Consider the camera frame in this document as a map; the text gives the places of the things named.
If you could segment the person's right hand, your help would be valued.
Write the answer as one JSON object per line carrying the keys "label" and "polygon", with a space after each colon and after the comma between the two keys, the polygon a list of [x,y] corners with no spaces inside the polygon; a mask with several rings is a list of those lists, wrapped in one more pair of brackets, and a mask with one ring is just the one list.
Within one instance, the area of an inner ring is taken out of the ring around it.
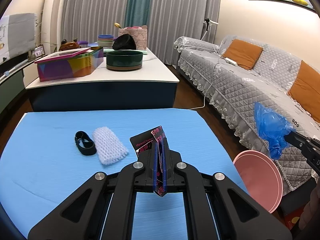
{"label": "person's right hand", "polygon": [[303,230],[308,222],[312,219],[313,215],[316,213],[316,211],[319,208],[319,181],[317,183],[317,186],[312,190],[310,195],[310,201],[306,206],[304,207],[303,213],[300,216],[300,220],[298,223],[299,229]]}

